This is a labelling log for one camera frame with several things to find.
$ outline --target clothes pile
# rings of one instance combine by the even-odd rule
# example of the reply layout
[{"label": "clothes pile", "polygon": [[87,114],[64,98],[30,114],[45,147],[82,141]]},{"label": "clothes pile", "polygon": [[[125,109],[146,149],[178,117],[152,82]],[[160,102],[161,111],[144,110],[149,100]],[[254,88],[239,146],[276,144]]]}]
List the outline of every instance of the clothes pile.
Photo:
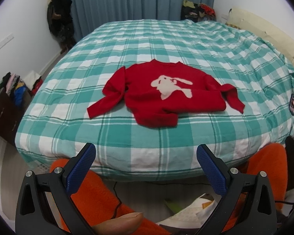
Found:
[{"label": "clothes pile", "polygon": [[21,107],[23,94],[26,90],[26,85],[19,75],[8,72],[0,83],[0,89],[5,88],[6,94],[11,98],[17,107]]},{"label": "clothes pile", "polygon": [[216,21],[216,13],[213,8],[204,3],[193,3],[188,0],[183,1],[181,10],[181,20],[189,19],[193,22]]},{"label": "clothes pile", "polygon": [[29,74],[27,74],[27,76],[24,78],[24,82],[29,89],[31,96],[34,96],[40,86],[43,84],[41,76],[34,71],[31,71]]},{"label": "clothes pile", "polygon": [[74,26],[71,17],[72,0],[51,0],[47,9],[50,32],[58,38],[61,54],[70,50],[76,41],[73,37]]}]

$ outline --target hand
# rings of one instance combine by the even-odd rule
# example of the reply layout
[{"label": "hand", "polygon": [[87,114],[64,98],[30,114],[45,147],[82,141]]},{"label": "hand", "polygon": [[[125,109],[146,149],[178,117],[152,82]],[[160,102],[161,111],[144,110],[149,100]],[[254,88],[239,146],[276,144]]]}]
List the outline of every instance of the hand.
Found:
[{"label": "hand", "polygon": [[134,212],[93,226],[98,235],[130,235],[138,229],[144,216]]}]

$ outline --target rabbit graphic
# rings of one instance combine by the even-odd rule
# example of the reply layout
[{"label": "rabbit graphic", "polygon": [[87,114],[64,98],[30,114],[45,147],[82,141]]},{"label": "rabbit graphic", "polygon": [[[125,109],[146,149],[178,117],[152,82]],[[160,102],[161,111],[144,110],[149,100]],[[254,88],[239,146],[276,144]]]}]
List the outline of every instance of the rabbit graphic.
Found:
[{"label": "rabbit graphic", "polygon": [[176,85],[176,82],[180,81],[188,85],[193,85],[192,82],[180,78],[171,78],[165,75],[161,75],[159,78],[151,82],[152,87],[156,87],[157,90],[161,93],[161,99],[165,100],[168,98],[174,91],[182,91],[187,98],[192,98],[192,93],[190,89],[180,88]]}]

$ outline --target dark cabinet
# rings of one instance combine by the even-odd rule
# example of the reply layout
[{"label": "dark cabinet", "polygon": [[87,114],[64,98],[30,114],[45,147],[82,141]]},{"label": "dark cabinet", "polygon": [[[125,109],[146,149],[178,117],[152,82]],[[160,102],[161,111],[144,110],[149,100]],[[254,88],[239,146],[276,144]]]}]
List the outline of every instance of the dark cabinet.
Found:
[{"label": "dark cabinet", "polygon": [[15,135],[24,112],[13,103],[6,94],[5,88],[0,89],[0,136],[15,146]]}]

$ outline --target green cloth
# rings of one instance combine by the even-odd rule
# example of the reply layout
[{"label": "green cloth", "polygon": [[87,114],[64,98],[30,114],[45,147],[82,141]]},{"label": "green cloth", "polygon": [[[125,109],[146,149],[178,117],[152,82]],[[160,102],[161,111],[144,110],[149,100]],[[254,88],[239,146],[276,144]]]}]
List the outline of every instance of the green cloth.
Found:
[{"label": "green cloth", "polygon": [[193,8],[193,9],[195,8],[194,3],[191,2],[191,1],[188,1],[188,0],[183,1],[183,6],[184,7],[190,7],[190,8]]},{"label": "green cloth", "polygon": [[[87,107],[103,97],[107,80],[120,67],[157,59],[182,62],[230,83],[246,105],[180,114],[178,125],[138,125],[121,101],[89,119]],[[289,111],[294,67],[269,42],[251,32],[204,21],[139,20],[102,25],[66,54],[29,105],[16,134],[27,162],[50,165],[96,145],[91,169],[115,180],[172,180],[202,175],[199,144],[229,166],[243,162],[270,142],[294,135]]]},{"label": "green cloth", "polygon": [[176,202],[173,202],[170,199],[165,199],[164,202],[166,206],[173,212],[174,215],[183,210],[182,207],[180,207]]}]

